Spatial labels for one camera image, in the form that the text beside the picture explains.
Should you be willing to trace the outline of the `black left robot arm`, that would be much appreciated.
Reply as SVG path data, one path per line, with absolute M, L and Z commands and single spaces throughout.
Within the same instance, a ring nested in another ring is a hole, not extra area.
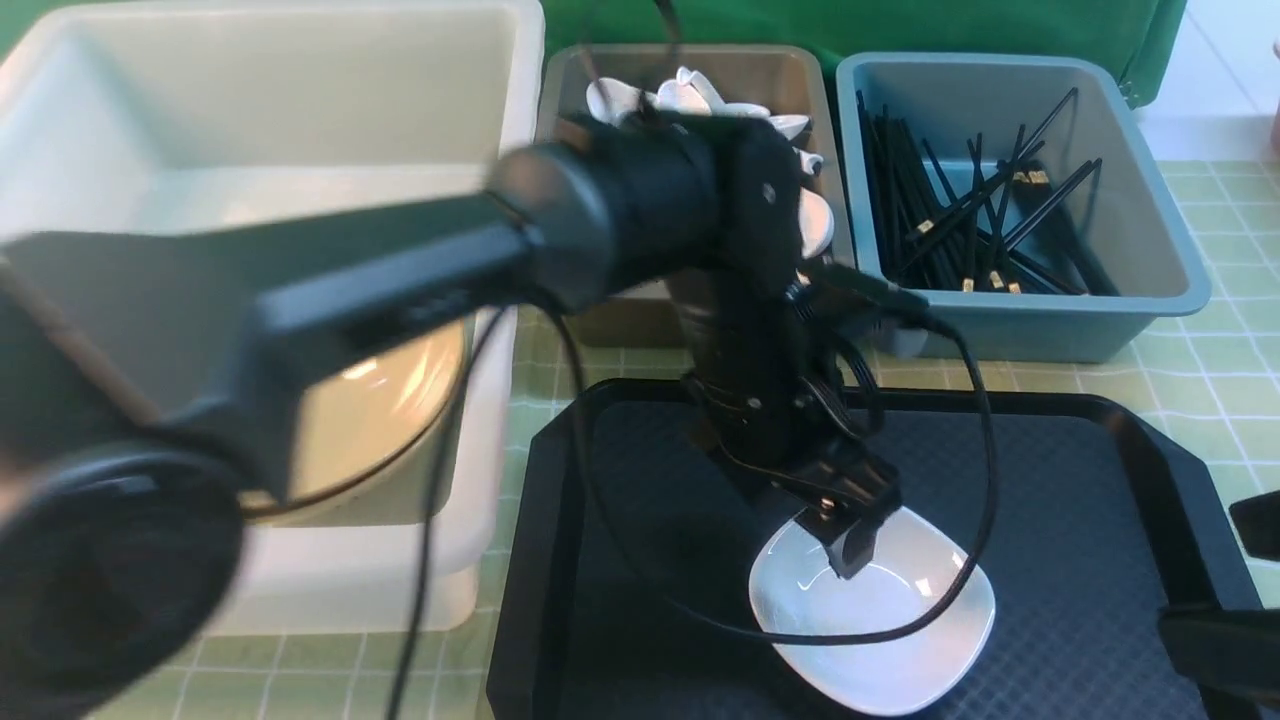
M 806 260 L 768 120 L 576 117 L 484 188 L 234 229 L 3 246 L 3 716 L 81 719 L 214 615 L 238 496 L 289 496 L 305 396 L 479 309 L 666 282 L 722 454 L 803 501 L 837 575 L 901 506 L 835 388 L 896 293 Z

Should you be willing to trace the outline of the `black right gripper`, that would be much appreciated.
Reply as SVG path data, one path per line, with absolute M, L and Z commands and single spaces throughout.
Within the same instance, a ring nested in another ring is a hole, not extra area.
M 1279 492 L 1236 501 L 1229 514 L 1248 557 L 1279 560 Z M 1175 606 L 1162 611 L 1158 634 L 1178 674 L 1256 705 L 1277 705 L 1276 609 Z

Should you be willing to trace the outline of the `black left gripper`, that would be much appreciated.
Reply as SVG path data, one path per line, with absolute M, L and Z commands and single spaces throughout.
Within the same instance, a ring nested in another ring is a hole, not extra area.
M 836 363 L 851 342 L 804 299 L 749 290 L 685 290 L 680 325 L 692 357 L 684 384 L 724 464 L 803 503 L 801 525 L 829 530 L 829 565 L 850 580 L 874 557 L 901 505 L 897 471 L 869 447 L 883 411 L 854 419 Z

